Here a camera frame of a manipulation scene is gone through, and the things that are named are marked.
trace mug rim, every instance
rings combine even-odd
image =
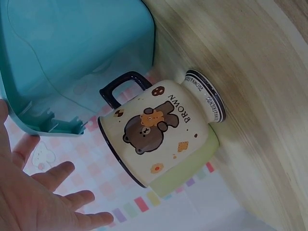
[[[100,117],[98,117],[97,119],[97,122],[98,122],[98,126],[101,130],[101,133],[109,147],[109,149],[111,150],[112,154],[115,156],[115,158],[117,159],[117,161],[119,162],[119,164],[123,167],[123,169],[128,173],[128,175],[138,184],[140,185],[141,187],[143,188],[146,188],[132,173],[131,171],[128,169],[128,167],[124,164],[124,162],[122,161],[121,157],[118,155],[118,153],[116,152],[116,150],[113,148],[112,144],[110,143],[104,129],[103,129],[103,126],[101,124],[101,121],[100,121]]]

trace ceramic mug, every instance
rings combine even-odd
[[[112,95],[122,83],[134,80],[144,92],[121,105]],[[201,73],[189,70],[178,84],[163,80],[155,85],[128,72],[100,91],[114,109],[98,123],[109,148],[125,171],[142,187],[200,148],[208,123],[222,122],[222,99]]]

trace wood grain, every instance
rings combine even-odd
[[[308,229],[308,3],[145,0],[157,26],[154,71],[212,81],[228,118],[214,158],[236,198],[277,230]]]

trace human hand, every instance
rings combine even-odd
[[[107,212],[75,212],[94,200],[92,192],[53,193],[74,171],[71,162],[33,176],[22,171],[39,137],[25,135],[11,152],[4,126],[7,116],[7,105],[0,100],[0,230],[87,231],[112,223],[113,216]]]

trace dark blue mug handle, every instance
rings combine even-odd
[[[106,87],[100,90],[101,96],[113,109],[119,108],[121,104],[115,99],[112,92],[122,83],[125,83],[130,80],[135,81],[142,88],[142,90],[147,90],[152,86],[152,84],[138,72],[130,71],[121,75],[120,77],[116,78]]]

